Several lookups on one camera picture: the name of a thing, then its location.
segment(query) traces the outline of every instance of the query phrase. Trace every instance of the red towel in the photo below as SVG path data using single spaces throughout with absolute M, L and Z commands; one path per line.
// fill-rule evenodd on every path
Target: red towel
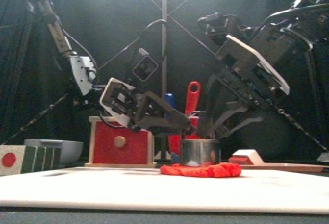
M 174 164 L 171 166 L 162 166 L 159 172 L 167 175 L 179 175 L 186 177 L 203 178 L 223 178 L 238 177 L 242 174 L 242 168 L 238 164 L 223 162 L 210 166 L 180 166 Z

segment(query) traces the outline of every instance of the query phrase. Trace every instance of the red box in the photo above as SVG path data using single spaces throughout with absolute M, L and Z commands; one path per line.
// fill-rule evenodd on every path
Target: red box
M 119 126 L 112 117 L 107 122 Z M 91 116 L 88 163 L 85 166 L 153 167 L 153 137 L 151 132 L 112 128 Z

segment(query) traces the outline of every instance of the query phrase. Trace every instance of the black backdrop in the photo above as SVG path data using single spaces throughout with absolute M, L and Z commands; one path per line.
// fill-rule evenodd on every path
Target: black backdrop
M 64 29 L 92 54 L 100 68 L 100 83 L 111 77 L 124 78 L 133 47 L 123 48 L 140 36 L 147 25 L 166 16 L 167 25 L 167 92 L 176 97 L 183 111 L 186 86 L 196 80 L 206 86 L 215 73 L 216 46 L 206 39 L 196 26 L 200 17 L 214 12 L 235 14 L 248 26 L 256 26 L 274 12 L 289 8 L 294 0 L 52 0 L 55 12 Z M 5 28 L 22 22 L 33 22 Z M 25 0 L 0 0 L 0 124 L 5 141 L 20 127 L 67 92 L 71 76 L 61 70 L 60 59 L 41 17 L 30 14 Z M 80 47 L 73 49 L 83 55 Z M 143 48 L 159 60 L 162 53 L 162 27 L 151 27 Z M 315 46 L 315 79 L 321 87 L 321 103 L 313 99 L 310 68 L 305 56 L 289 59 L 281 70 L 291 87 L 283 106 L 310 132 L 326 139 L 326 68 L 327 46 Z M 159 68 L 139 87 L 162 94 L 162 69 Z M 204 107 L 200 100 L 199 109 Z M 87 157 L 89 123 L 95 110 L 77 111 L 72 100 L 64 100 L 24 133 L 8 144 L 21 144 L 26 138 L 52 138 L 84 142 Z M 254 148 L 265 160 L 313 160 L 318 148 L 286 124 L 279 115 L 260 112 L 262 123 L 250 124 L 222 141 L 223 158 L 240 148 Z

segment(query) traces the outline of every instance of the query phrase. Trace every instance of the table surface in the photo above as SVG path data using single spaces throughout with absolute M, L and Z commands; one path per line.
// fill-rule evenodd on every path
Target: table surface
M 275 170 L 215 179 L 76 167 L 0 177 L 0 186 L 0 206 L 8 208 L 329 214 L 329 178 Z

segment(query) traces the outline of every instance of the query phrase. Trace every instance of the stainless steel pot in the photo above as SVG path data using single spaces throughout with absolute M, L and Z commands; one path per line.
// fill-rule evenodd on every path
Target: stainless steel pot
M 202 166 L 220 163 L 220 144 L 215 139 L 180 141 L 180 165 Z

